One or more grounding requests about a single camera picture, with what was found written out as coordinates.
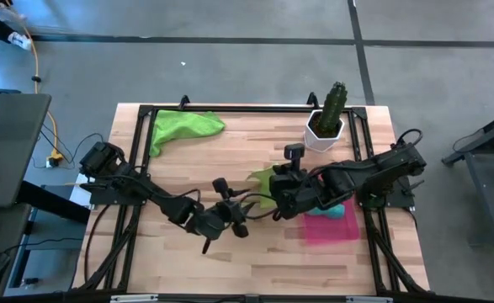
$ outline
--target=wooden tabletop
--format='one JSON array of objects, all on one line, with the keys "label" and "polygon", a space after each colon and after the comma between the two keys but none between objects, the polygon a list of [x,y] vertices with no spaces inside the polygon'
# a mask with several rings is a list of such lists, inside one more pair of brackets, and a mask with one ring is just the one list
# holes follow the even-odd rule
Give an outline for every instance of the wooden tabletop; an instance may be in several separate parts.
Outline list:
[{"label": "wooden tabletop", "polygon": [[[109,141],[128,158],[139,104],[118,104]],[[395,141],[389,110],[367,107],[374,152],[387,151]],[[247,176],[274,163],[286,162],[284,146],[302,142],[308,114],[217,113],[226,123],[217,135],[167,143],[159,157],[150,160],[151,180],[166,191],[179,194],[192,188],[202,191],[202,202],[214,204],[219,195],[211,181],[224,177],[234,189],[256,188]],[[142,138],[147,129],[145,124]],[[364,137],[358,123],[365,156]],[[311,169],[329,162],[353,159],[349,127],[328,152],[306,151],[301,166]],[[141,162],[142,148],[138,155]],[[100,207],[92,212],[82,247]],[[89,273],[107,255],[114,235],[118,206],[111,206],[99,222],[89,252]],[[201,254],[205,239],[187,234],[167,222],[153,203],[144,206],[130,271],[130,293],[265,294],[265,295],[373,295],[374,279],[369,259],[364,218],[354,210],[360,238],[356,241],[309,245],[302,236],[303,220],[273,221],[271,217],[247,223],[250,236],[237,238],[225,231]],[[396,256],[423,288],[428,280],[417,231],[403,210],[387,209],[390,237]],[[84,250],[73,286],[83,283]],[[385,258],[380,258],[385,285],[389,285]]]}]

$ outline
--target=yellow-green object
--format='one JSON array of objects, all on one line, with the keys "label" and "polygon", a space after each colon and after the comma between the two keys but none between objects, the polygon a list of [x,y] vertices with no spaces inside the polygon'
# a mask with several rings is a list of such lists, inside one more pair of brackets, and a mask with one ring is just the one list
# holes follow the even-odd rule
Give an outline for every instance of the yellow-green object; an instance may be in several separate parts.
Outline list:
[{"label": "yellow-green object", "polygon": [[[266,168],[261,171],[257,171],[254,173],[251,173],[248,177],[247,180],[250,178],[255,178],[260,182],[260,188],[258,192],[260,194],[268,194],[271,195],[271,192],[269,191],[269,177],[274,175],[273,171],[273,166]],[[276,204],[274,203],[273,200],[260,197],[260,208],[273,208],[275,207]]]},{"label": "yellow-green object", "polygon": [[162,145],[168,141],[214,136],[224,130],[224,126],[224,122],[213,112],[193,114],[161,109],[153,126],[149,155],[158,156]]}]

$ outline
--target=potted cactus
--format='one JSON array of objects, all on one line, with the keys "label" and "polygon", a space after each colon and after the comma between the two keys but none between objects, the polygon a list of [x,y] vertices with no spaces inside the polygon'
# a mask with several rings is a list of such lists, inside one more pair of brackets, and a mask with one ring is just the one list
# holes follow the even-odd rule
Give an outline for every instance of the potted cactus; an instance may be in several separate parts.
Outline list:
[{"label": "potted cactus", "polygon": [[340,119],[348,91],[342,82],[336,82],[327,94],[323,109],[312,111],[305,126],[305,145],[317,152],[325,152],[335,144],[344,128],[344,121]]}]

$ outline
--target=pink cloth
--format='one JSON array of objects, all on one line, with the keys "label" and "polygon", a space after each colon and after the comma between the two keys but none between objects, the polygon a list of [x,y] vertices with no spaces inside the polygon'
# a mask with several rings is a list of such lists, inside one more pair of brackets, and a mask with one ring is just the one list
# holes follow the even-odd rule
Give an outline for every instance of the pink cloth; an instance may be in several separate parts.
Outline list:
[{"label": "pink cloth", "polygon": [[344,217],[329,219],[323,215],[304,215],[305,240],[308,245],[326,244],[359,239],[359,225],[355,217],[355,197],[345,201]]}]

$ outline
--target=cactus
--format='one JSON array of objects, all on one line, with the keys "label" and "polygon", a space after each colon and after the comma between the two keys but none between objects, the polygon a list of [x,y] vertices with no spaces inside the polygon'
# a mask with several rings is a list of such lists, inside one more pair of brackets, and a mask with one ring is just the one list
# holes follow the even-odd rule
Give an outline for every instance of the cactus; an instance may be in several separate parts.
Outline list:
[{"label": "cactus", "polygon": [[342,113],[346,101],[348,100],[348,91],[346,85],[342,82],[336,82],[331,91],[327,94],[321,116],[314,131],[319,137],[332,137],[337,135],[337,124],[339,123],[340,114]]}]

